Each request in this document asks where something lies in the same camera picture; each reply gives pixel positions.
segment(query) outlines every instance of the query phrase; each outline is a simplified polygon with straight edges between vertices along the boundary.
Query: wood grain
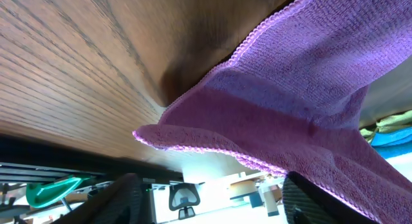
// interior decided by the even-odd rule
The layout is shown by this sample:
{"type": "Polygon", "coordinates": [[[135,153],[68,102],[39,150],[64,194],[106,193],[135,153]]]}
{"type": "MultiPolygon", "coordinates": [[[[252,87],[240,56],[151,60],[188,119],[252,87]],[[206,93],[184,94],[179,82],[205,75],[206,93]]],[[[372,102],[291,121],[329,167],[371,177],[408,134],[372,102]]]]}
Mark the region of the wood grain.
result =
{"type": "Polygon", "coordinates": [[[131,132],[289,1],[0,0],[0,131],[194,174],[243,171],[220,154],[154,150],[131,132]]]}

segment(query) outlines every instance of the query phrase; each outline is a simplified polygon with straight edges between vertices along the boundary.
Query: microfiber cloth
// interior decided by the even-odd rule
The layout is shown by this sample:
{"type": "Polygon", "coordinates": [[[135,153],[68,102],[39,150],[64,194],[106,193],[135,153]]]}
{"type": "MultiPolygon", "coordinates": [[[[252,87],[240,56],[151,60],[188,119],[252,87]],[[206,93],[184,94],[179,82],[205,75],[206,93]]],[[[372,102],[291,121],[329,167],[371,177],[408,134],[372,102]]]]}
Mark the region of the microfiber cloth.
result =
{"type": "Polygon", "coordinates": [[[412,54],[412,0],[296,0],[133,132],[157,149],[296,171],[379,223],[412,223],[412,183],[358,130],[368,84],[412,54]]]}

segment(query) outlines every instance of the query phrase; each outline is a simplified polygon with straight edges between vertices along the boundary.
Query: wooden surface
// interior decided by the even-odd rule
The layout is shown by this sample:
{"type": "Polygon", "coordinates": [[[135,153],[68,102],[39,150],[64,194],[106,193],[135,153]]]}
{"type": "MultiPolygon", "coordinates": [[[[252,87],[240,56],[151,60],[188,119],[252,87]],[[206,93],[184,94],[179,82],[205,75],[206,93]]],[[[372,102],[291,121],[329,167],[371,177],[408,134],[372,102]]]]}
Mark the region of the wooden surface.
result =
{"type": "Polygon", "coordinates": [[[157,123],[288,0],[0,0],[0,132],[183,171],[246,170],[221,154],[157,151],[157,123]]]}

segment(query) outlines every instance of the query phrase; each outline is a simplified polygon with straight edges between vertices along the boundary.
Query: teal object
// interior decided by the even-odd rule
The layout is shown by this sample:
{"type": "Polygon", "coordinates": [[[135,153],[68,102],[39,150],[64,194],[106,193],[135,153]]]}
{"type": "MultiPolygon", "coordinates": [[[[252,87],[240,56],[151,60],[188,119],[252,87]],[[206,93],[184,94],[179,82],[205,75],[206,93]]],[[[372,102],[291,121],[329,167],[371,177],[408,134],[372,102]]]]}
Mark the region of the teal object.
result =
{"type": "Polygon", "coordinates": [[[404,154],[412,153],[412,142],[387,147],[375,147],[375,150],[384,159],[402,156],[404,154]]]}
{"type": "Polygon", "coordinates": [[[412,127],[400,129],[392,133],[376,133],[371,145],[373,147],[387,147],[404,144],[412,141],[412,127]]]}
{"type": "Polygon", "coordinates": [[[61,200],[75,190],[87,177],[70,176],[68,179],[49,183],[31,183],[26,187],[26,198],[30,206],[43,208],[61,200]]]}

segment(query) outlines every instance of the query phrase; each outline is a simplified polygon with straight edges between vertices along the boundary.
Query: blue object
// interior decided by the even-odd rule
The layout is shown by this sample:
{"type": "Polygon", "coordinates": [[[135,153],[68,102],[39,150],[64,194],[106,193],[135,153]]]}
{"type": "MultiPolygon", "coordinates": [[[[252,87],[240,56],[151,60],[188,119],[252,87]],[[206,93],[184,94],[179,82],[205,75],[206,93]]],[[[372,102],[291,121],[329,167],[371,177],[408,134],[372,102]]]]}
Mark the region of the blue object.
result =
{"type": "Polygon", "coordinates": [[[279,211],[273,211],[273,212],[268,213],[268,217],[273,217],[273,216],[278,216],[278,215],[279,215],[279,211]]]}
{"type": "Polygon", "coordinates": [[[412,142],[386,147],[375,147],[375,150],[384,159],[388,159],[396,156],[401,156],[403,154],[412,153],[412,142]]]}
{"type": "Polygon", "coordinates": [[[189,198],[180,198],[180,203],[187,203],[189,202],[189,198]]]}
{"type": "Polygon", "coordinates": [[[404,144],[412,141],[412,127],[394,131],[392,133],[375,133],[371,145],[373,147],[387,147],[404,144]]]}
{"type": "Polygon", "coordinates": [[[262,199],[258,192],[249,196],[250,204],[252,208],[259,207],[263,205],[262,199]]]}

